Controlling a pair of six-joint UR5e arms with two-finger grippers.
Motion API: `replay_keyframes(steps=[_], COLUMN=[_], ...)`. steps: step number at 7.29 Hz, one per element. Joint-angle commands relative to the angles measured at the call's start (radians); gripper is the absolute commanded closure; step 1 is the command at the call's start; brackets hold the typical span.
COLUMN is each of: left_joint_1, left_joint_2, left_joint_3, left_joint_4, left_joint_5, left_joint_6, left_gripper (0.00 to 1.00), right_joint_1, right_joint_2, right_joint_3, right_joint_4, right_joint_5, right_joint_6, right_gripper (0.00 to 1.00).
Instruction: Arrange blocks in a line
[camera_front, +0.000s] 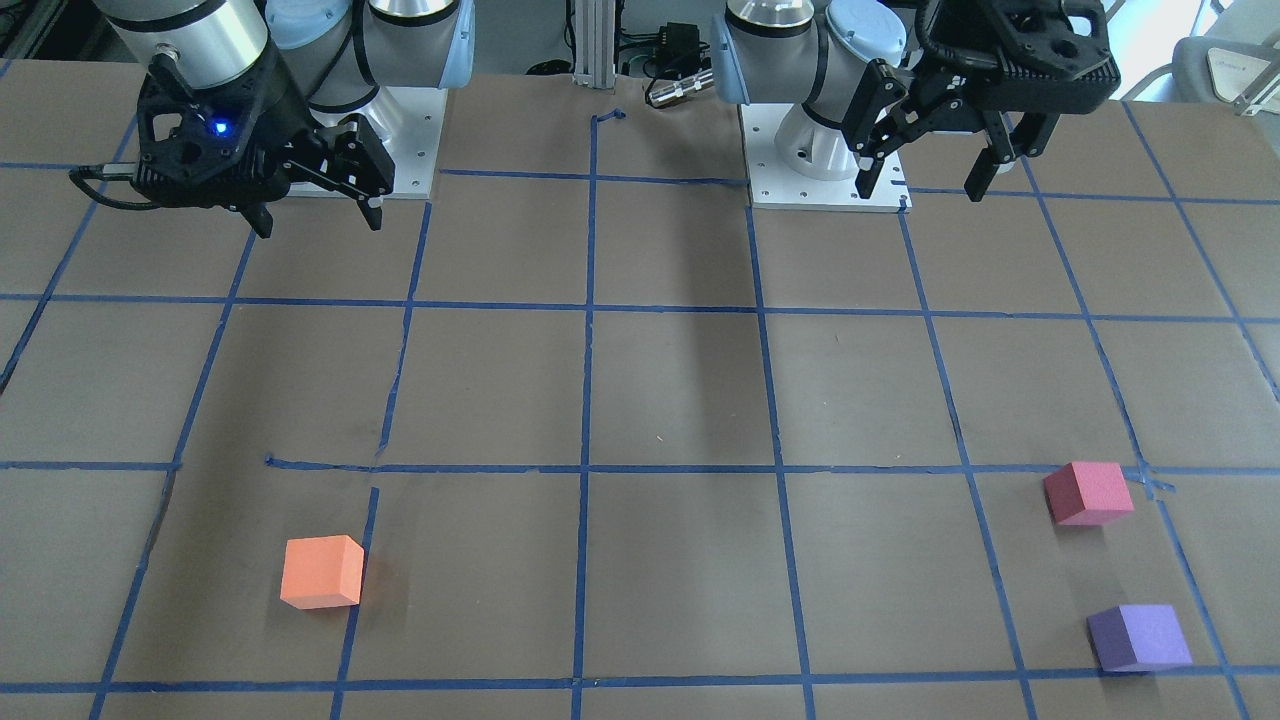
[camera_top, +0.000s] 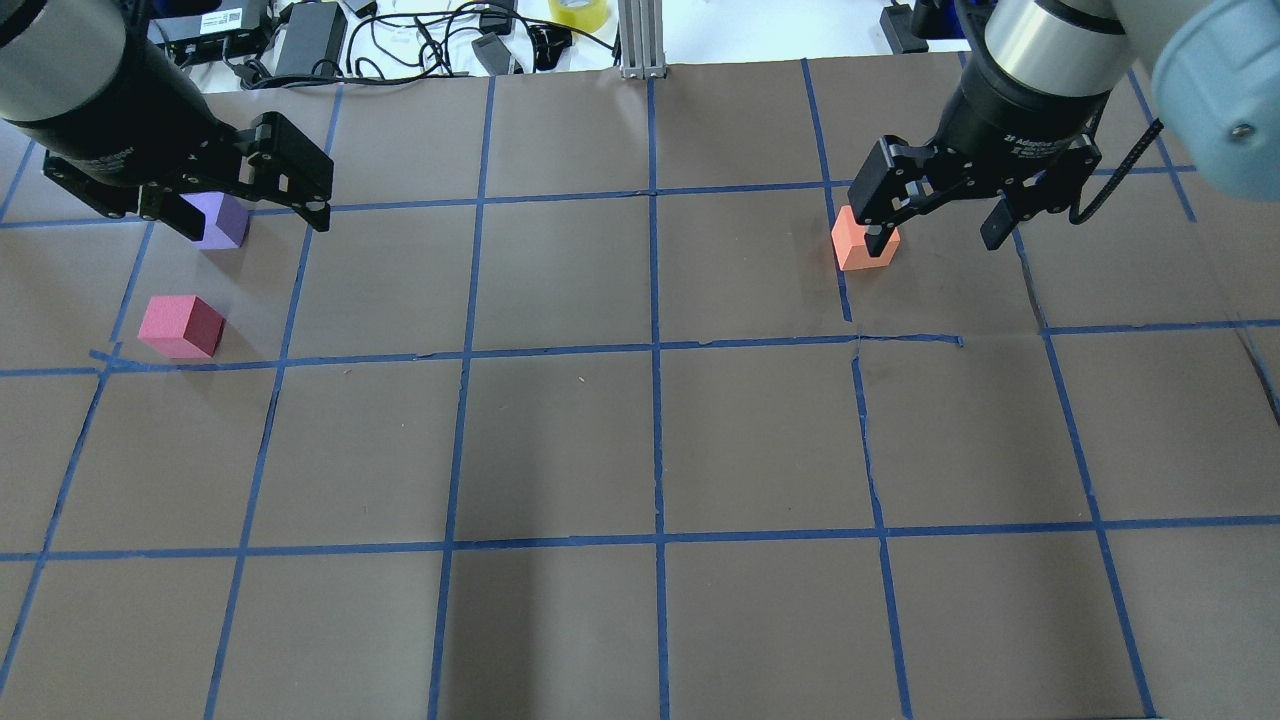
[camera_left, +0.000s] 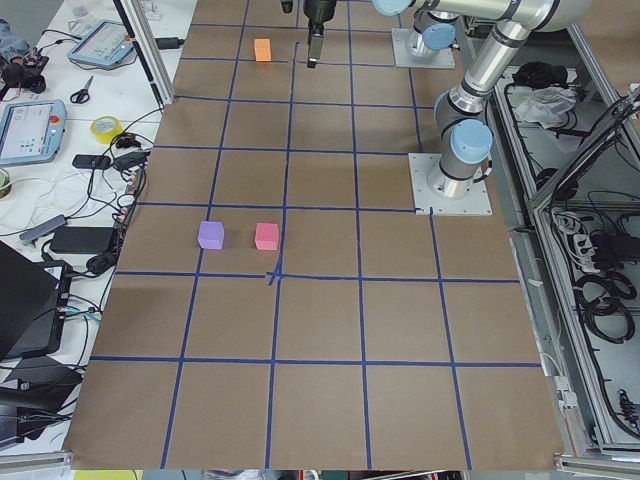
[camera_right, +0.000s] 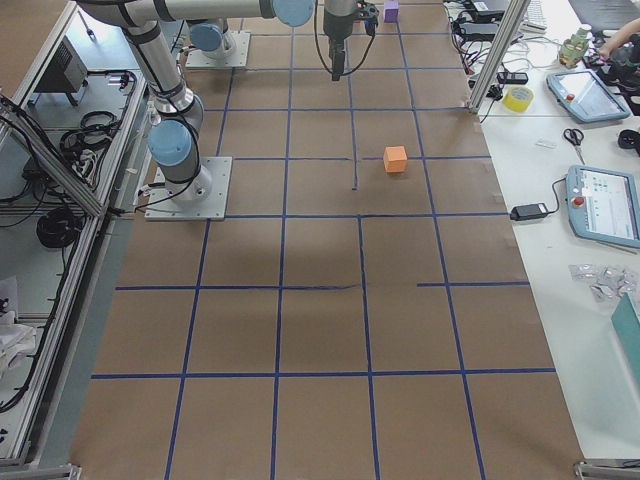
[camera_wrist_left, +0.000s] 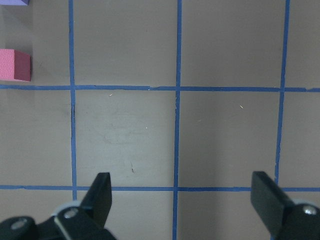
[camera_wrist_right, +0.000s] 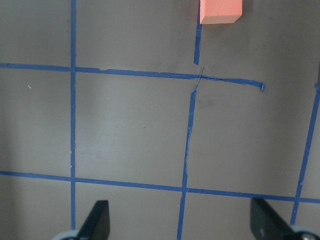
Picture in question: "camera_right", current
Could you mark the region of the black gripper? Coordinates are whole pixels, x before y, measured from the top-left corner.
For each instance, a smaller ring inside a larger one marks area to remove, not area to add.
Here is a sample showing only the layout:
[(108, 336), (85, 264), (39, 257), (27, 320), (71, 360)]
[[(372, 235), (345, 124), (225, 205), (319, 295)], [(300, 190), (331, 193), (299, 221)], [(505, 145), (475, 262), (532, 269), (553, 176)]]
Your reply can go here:
[(356, 0), (326, 0), (324, 2), (323, 32), (329, 41), (331, 80), (339, 81), (344, 75), (345, 40), (353, 32), (358, 18)]

